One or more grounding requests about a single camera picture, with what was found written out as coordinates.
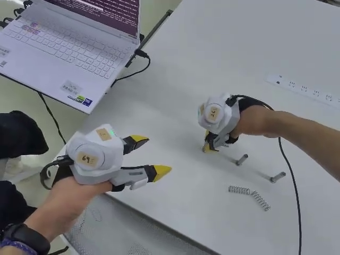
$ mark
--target table surface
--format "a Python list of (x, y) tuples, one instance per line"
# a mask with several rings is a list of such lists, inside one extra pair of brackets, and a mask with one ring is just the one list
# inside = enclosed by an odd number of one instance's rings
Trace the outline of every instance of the table surface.
[[(340, 95), (339, 12), (311, 0), (183, 0), (145, 47), (151, 67), (117, 83), (78, 131), (109, 123), (121, 137), (145, 135), (150, 141), (124, 166), (173, 167), (157, 183), (112, 196), (221, 254), (297, 254), (295, 194), (277, 140), (243, 136), (204, 154), (197, 110), (229, 92), (340, 129), (338, 110), (265, 82), (280, 73)], [(136, 59), (128, 72), (145, 64)], [(292, 144), (283, 147), (299, 190), (302, 253), (338, 254), (339, 183)], [(244, 153), (249, 159), (235, 166)], [(281, 171), (287, 177), (276, 184), (264, 178)], [(229, 185), (257, 190), (271, 210)]]

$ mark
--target metal pin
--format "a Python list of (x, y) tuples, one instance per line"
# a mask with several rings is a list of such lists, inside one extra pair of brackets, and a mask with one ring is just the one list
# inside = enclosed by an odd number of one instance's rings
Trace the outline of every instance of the metal pin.
[(242, 163), (248, 158), (248, 154), (244, 154), (242, 158), (240, 158), (238, 161), (235, 162), (237, 166), (241, 166)]
[(271, 183), (276, 183), (279, 179), (283, 178), (286, 176), (285, 172), (281, 172), (278, 175), (275, 175), (274, 177), (271, 177), (269, 180)]

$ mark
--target laptop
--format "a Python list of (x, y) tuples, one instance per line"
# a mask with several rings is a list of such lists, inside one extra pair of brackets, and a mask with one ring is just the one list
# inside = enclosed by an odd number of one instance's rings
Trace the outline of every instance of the laptop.
[(139, 47), (140, 0), (35, 0), (0, 31), (0, 73), (90, 114)]

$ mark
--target coil spring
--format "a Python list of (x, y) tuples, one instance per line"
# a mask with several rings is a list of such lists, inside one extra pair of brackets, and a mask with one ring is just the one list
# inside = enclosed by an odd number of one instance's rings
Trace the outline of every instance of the coil spring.
[(236, 186), (229, 186), (229, 192), (250, 195), (250, 189)]
[(264, 211), (268, 211), (270, 209), (270, 205), (260, 196), (257, 191), (253, 191), (251, 195), (255, 198), (256, 202), (264, 209)]

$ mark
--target human hand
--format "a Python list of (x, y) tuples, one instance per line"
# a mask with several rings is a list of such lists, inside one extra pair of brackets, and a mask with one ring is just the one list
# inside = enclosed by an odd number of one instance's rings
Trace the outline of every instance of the human hand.
[(74, 225), (92, 198), (111, 190), (109, 182), (81, 185), (74, 177), (64, 178), (55, 183), (45, 202), (25, 224), (51, 242)]
[(278, 137), (273, 128), (276, 112), (263, 106), (253, 105), (241, 112), (236, 128), (230, 133), (232, 138), (240, 134), (264, 135), (269, 138)]

